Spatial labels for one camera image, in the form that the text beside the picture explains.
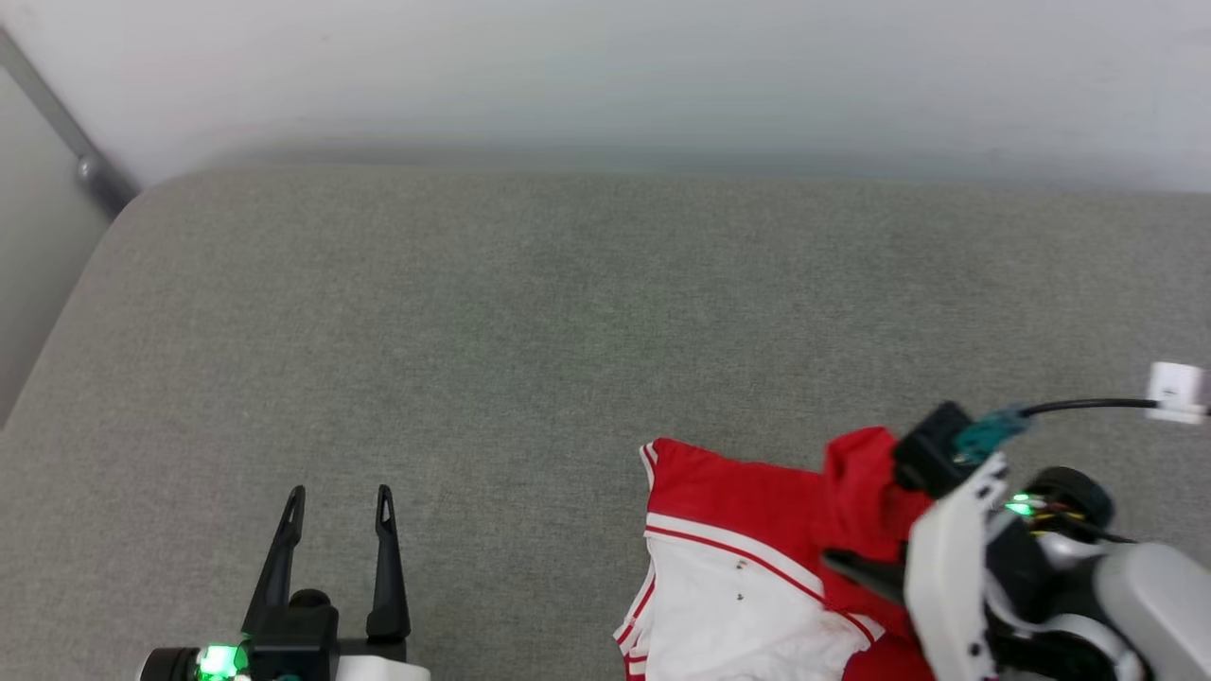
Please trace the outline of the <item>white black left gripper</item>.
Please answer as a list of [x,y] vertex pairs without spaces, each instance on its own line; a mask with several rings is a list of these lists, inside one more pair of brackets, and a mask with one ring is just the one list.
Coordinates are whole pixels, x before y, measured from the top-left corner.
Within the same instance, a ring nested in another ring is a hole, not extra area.
[[[243,637],[258,637],[289,607],[293,553],[302,539],[306,513],[306,487],[289,490],[272,540],[268,548],[254,595],[241,626]],[[394,492],[388,483],[377,488],[375,503],[375,599],[366,618],[367,639],[339,639],[335,681],[431,681],[425,666],[408,660],[411,603],[398,555],[398,531]]]

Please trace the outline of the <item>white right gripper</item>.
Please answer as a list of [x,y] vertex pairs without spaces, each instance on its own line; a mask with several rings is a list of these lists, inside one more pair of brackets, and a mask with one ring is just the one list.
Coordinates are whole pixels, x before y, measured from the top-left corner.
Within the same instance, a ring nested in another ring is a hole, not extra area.
[[907,608],[936,681],[995,681],[986,640],[986,523],[1008,487],[1008,460],[988,458],[911,530],[907,563],[825,550],[826,568]]

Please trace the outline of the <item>red basketball jersey white trim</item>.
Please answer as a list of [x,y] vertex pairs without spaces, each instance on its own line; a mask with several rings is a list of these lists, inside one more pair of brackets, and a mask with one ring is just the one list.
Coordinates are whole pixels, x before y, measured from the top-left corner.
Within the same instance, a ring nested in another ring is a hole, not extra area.
[[935,681],[903,607],[823,563],[903,556],[931,500],[895,481],[895,445],[848,433],[810,471],[647,443],[650,561],[614,634],[624,681]]

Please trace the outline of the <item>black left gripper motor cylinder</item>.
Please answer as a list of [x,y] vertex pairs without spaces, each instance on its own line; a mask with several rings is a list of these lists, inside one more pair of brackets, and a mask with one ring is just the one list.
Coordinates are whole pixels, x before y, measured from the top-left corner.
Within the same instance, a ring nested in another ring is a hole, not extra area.
[[134,681],[248,681],[246,645],[155,648]]

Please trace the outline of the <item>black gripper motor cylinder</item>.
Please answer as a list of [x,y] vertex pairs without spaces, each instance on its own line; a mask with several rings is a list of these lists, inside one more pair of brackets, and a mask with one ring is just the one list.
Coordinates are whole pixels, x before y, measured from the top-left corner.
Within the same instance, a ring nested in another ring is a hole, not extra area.
[[1115,515],[1108,492],[1081,471],[1052,467],[1039,471],[1008,503],[1034,534],[1055,532],[1080,542],[1109,540]]
[[134,681],[248,681],[246,645],[155,648]]

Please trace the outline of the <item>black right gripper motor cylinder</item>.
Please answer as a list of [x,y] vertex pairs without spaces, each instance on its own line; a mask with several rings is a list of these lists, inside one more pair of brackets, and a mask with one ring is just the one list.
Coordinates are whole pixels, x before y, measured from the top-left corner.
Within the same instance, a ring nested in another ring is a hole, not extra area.
[[1034,534],[1055,532],[1080,542],[1109,540],[1115,515],[1108,492],[1081,471],[1052,467],[1039,471],[1008,503]]

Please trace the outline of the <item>grey fabric sofa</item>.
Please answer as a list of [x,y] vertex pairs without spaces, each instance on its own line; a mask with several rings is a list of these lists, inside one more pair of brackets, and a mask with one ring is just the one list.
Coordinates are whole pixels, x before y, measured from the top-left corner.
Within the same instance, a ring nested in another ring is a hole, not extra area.
[[239,639],[289,491],[342,636],[394,490],[435,681],[620,681],[641,445],[832,437],[1206,371],[1211,194],[225,168],[102,238],[0,430],[0,681]]

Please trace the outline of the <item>grey metal bar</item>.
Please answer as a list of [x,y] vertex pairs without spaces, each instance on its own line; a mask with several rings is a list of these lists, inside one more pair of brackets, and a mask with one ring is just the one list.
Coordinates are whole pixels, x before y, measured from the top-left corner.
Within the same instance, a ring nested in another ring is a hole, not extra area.
[[48,87],[8,30],[0,25],[0,65],[21,88],[25,98],[48,124],[58,138],[75,155],[75,177],[90,198],[94,199],[109,218],[130,206],[139,189],[109,164],[103,151],[88,138],[78,120],[61,103],[61,97]]

